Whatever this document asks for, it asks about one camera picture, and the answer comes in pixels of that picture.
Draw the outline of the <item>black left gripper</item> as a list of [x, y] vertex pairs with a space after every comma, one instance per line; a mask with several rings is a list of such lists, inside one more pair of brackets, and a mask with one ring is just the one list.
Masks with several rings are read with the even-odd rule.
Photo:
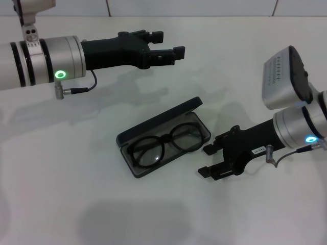
[[129, 65], [139, 69], [151, 66], [174, 65], [184, 59], [185, 47], [178, 46], [168, 50], [150, 51], [149, 43], [163, 43], [164, 33], [145, 30], [119, 32], [116, 38], [82, 41], [86, 69], [96, 70]]

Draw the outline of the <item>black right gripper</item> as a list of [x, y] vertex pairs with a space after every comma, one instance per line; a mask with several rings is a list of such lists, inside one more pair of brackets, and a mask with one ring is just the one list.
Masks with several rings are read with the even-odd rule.
[[231, 175], [238, 176], [244, 172], [245, 166], [251, 160], [266, 154], [266, 150], [261, 149], [268, 145], [272, 145], [274, 150], [284, 148], [274, 129], [272, 119], [247, 130], [241, 130], [236, 125], [203, 148], [207, 155], [223, 150], [224, 161], [202, 167], [198, 169], [198, 173], [204, 178], [212, 178], [215, 181]]

